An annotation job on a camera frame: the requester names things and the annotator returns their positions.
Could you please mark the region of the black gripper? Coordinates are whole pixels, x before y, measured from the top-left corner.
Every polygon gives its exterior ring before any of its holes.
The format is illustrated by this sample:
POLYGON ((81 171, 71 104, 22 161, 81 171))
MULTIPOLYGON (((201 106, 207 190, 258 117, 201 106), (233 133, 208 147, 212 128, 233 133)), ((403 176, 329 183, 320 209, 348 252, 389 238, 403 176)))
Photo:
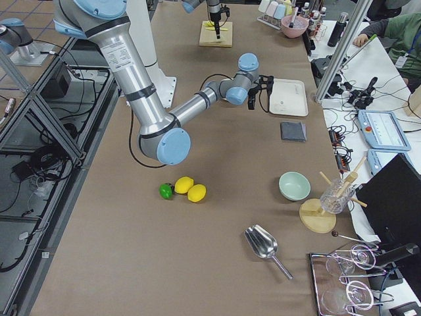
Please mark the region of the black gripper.
POLYGON ((221 13, 220 11, 218 12, 210 12, 210 21, 213 22, 214 25, 214 29, 216 30, 216 39, 217 40, 221 40, 221 35, 220 35, 220 20, 221 20, 221 13))
POLYGON ((260 85, 256 84, 252 88, 250 88, 248 92, 248 101, 247 106, 248 109, 254 110, 255 109, 255 96, 260 91, 260 85))

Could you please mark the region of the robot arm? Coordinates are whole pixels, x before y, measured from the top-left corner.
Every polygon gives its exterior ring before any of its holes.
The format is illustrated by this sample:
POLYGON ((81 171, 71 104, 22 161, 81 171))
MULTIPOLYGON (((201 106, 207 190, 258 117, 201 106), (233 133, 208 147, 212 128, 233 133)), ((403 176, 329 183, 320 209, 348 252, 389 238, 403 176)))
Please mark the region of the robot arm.
POLYGON ((214 26, 216 39, 220 40, 220 21, 223 11, 223 6, 219 0, 182 0, 182 7, 186 13, 192 13, 199 5, 206 3, 209 14, 209 20, 214 26))

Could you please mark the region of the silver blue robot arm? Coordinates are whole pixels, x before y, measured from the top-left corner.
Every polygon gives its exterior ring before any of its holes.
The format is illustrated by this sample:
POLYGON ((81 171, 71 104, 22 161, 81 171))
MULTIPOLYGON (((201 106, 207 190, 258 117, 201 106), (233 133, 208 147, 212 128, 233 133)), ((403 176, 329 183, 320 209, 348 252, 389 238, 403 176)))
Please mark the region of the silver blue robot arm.
POLYGON ((182 126, 220 99, 244 103, 259 79, 259 61, 243 54, 232 79, 211 81, 184 104, 166 111, 130 36, 126 1, 55 1, 55 29, 89 40, 103 54, 140 122, 141 152, 164 165, 177 165, 189 154, 191 138, 182 126))

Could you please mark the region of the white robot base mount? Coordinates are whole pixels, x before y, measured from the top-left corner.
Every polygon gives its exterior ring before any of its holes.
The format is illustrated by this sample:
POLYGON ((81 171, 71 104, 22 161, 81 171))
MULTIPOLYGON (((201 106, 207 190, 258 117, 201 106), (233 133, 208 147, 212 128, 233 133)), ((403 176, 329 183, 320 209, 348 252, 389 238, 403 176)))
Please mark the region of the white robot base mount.
POLYGON ((170 108, 176 89, 176 77, 166 76, 161 70, 155 51, 147 2, 128 0, 126 13, 130 18, 130 35, 147 73, 154 83, 164 108, 170 108))

